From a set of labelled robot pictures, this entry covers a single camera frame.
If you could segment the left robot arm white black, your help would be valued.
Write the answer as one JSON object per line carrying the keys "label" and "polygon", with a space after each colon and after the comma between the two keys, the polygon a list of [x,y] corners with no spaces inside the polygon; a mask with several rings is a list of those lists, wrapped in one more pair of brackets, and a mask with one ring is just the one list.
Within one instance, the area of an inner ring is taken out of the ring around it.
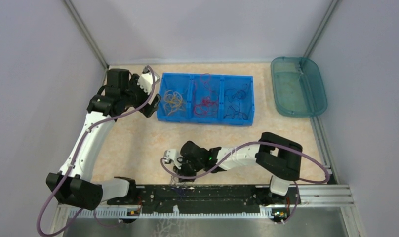
{"label": "left robot arm white black", "polygon": [[69,157],[58,172],[49,173],[46,184],[60,204],[95,210],[102,202],[120,198],[137,201],[135,181],[114,177],[93,183],[92,174],[100,150],[117,120],[134,112],[149,118],[157,111],[161,96],[154,90],[160,76],[150,66],[141,74],[121,68],[108,69],[105,84],[90,99],[83,128]]}

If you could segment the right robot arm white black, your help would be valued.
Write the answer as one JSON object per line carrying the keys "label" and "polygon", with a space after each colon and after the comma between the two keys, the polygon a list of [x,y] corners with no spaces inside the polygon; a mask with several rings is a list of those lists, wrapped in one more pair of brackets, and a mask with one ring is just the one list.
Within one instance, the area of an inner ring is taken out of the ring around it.
{"label": "right robot arm white black", "polygon": [[288,187],[300,178],[303,147],[274,133],[263,132],[258,142],[243,147],[210,149],[187,141],[180,150],[164,152],[164,163],[173,163],[173,172],[180,181],[192,182],[199,171],[217,173],[244,166],[260,166],[271,173],[268,197],[273,203],[282,203]]}

